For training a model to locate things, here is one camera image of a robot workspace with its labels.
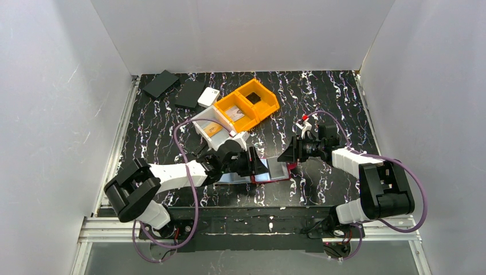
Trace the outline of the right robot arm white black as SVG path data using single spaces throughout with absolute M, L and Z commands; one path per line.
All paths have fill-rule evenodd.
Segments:
M 359 198 L 334 206 L 326 218 L 327 227 L 410 214 L 415 209 L 404 168 L 352 152 L 341 144 L 336 125 L 319 126 L 317 135 L 306 130 L 294 136 L 277 160 L 302 163 L 308 158 L 320 158 L 359 182 Z

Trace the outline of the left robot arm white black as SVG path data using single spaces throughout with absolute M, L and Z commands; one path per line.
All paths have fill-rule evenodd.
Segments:
M 139 221 L 159 230 L 171 217 L 166 207 L 155 202 L 156 194 L 214 184 L 229 173 L 246 178 L 267 172 L 254 147 L 244 149 L 227 140 L 217 150 L 208 150 L 186 164 L 159 165 L 133 159 L 105 184 L 104 193 L 120 222 Z

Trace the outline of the red leather card holder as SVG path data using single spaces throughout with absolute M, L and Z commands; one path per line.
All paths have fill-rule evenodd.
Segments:
M 289 180 L 291 178 L 291 170 L 297 166 L 296 163 L 278 162 L 276 156 L 262 158 L 261 161 L 268 169 L 268 172 L 251 176 L 252 183 L 264 184 Z

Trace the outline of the grey card holder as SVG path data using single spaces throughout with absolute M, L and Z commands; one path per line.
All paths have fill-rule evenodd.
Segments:
M 227 173 L 227 174 L 223 174 L 221 178 L 217 182 L 215 182 L 215 184 L 231 185 L 231 184 L 247 184 L 251 182 L 252 180 L 249 176 L 239 176 L 237 173 Z

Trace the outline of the grey credit card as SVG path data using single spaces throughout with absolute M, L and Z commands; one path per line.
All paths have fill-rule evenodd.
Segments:
M 289 177 L 287 164 L 278 162 L 277 157 L 268 158 L 267 165 L 270 180 L 283 180 Z

